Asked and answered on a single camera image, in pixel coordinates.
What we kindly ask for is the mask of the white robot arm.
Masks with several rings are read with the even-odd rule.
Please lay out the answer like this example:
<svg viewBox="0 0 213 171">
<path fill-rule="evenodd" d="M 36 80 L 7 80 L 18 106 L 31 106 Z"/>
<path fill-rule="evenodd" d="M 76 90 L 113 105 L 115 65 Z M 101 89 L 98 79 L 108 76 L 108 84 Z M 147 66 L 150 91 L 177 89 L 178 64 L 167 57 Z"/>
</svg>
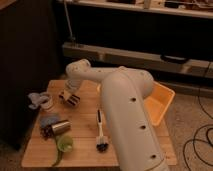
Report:
<svg viewBox="0 0 213 171">
<path fill-rule="evenodd" d="M 81 59 L 68 64 L 66 74 L 69 94 L 85 80 L 101 85 L 101 108 L 122 171 L 170 171 L 144 105 L 154 87 L 149 72 L 124 66 L 93 67 Z"/>
</svg>

